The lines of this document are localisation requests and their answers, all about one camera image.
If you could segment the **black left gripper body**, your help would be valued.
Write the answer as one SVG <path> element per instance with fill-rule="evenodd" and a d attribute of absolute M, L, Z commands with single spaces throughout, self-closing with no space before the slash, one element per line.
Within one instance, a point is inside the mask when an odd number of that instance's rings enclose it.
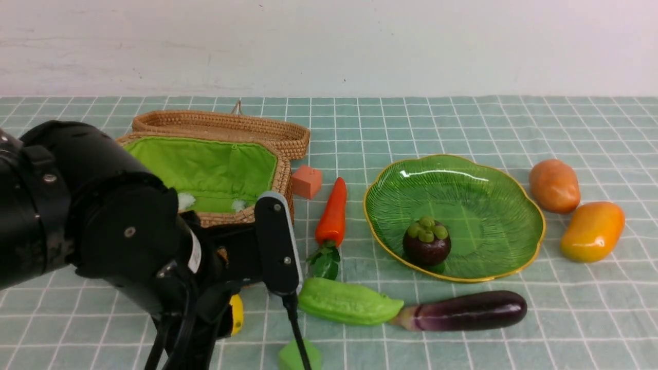
<path fill-rule="evenodd" d="M 262 278 L 252 224 L 203 228 L 192 211 L 148 221 L 103 251 L 103 279 L 156 326 L 146 369 L 208 369 L 216 342 L 230 337 L 233 295 Z"/>

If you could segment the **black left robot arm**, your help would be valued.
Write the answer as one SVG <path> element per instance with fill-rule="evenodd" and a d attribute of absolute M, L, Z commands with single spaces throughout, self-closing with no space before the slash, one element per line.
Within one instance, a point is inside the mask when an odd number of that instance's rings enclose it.
<path fill-rule="evenodd" d="M 100 129 L 50 120 L 21 138 L 2 133 L 2 289 L 68 265 L 109 283 L 150 314 L 157 335 L 146 369 L 208 369 L 232 325 L 229 300 L 257 281 L 245 226 L 202 227 L 172 188 Z"/>

